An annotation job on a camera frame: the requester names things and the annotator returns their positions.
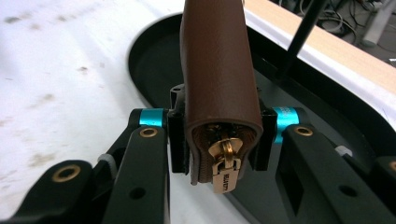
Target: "brass grommet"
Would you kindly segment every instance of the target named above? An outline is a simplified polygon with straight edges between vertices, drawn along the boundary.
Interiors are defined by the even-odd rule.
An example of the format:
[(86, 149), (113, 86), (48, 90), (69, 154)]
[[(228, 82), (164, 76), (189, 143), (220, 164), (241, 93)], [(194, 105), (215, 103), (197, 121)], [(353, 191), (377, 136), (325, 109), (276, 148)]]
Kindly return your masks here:
[(157, 135), (157, 133), (158, 133), (157, 129), (147, 128), (147, 129), (143, 129), (142, 131), (140, 131), (140, 136), (153, 137), (153, 136)]
[(63, 183), (73, 179), (78, 176), (79, 172), (81, 172), (81, 168), (75, 164), (67, 165), (55, 172), (52, 176), (52, 181), (57, 183)]
[(307, 128), (305, 128), (305, 127), (301, 127), (301, 126), (296, 127), (296, 128), (294, 129), (294, 131), (295, 131), (297, 134), (302, 135), (302, 136), (311, 136), (312, 134), (314, 134), (314, 133), (312, 132), (312, 130), (307, 129)]
[(391, 162), (389, 163), (389, 166), (390, 166), (390, 168), (391, 168), (393, 171), (396, 172), (396, 161), (391, 161)]

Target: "gold zipper pull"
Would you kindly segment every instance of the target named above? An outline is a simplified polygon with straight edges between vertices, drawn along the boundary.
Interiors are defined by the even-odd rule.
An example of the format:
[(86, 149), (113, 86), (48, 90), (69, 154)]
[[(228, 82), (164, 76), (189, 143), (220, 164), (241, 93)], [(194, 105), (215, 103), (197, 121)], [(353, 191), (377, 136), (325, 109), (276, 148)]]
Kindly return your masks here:
[(210, 155), (215, 159), (212, 165), (215, 193), (226, 193), (235, 189), (241, 168), (237, 152), (242, 145), (241, 139), (228, 138), (226, 134), (222, 134), (222, 139), (209, 148)]

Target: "brown leather bag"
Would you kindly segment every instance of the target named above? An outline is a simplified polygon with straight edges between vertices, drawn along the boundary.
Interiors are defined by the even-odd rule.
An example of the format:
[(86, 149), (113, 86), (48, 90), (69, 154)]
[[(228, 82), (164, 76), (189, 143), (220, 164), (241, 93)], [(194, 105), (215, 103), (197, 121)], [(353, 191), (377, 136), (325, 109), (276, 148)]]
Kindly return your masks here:
[(241, 0), (187, 0), (180, 30), (191, 183), (212, 180), (207, 125), (230, 123), (242, 167), (262, 136), (259, 98)]

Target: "black pole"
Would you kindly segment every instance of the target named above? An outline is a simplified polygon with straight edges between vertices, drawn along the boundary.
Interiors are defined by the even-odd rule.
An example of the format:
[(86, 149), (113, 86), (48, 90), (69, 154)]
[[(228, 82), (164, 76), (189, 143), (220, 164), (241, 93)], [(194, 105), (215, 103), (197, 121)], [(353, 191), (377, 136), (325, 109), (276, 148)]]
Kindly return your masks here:
[(291, 41), (284, 63), (277, 70), (276, 76), (278, 78), (284, 77), (289, 72), (289, 69), (297, 58), (298, 52), (317, 23), (319, 14), (322, 12), (327, 2), (327, 0), (313, 0), (311, 2), (310, 7), (303, 18), (303, 21), (296, 32), (296, 35)]

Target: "wooden edge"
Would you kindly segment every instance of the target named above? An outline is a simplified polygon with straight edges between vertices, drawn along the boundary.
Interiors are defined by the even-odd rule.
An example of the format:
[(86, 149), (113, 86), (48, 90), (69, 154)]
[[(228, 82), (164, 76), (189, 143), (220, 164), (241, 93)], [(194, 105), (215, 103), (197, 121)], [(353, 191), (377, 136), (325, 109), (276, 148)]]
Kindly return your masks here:
[[(294, 35), (301, 18), (268, 0), (246, 0), (245, 8), (264, 21)], [(337, 63), (396, 94), (396, 68), (315, 27), (306, 44)]]

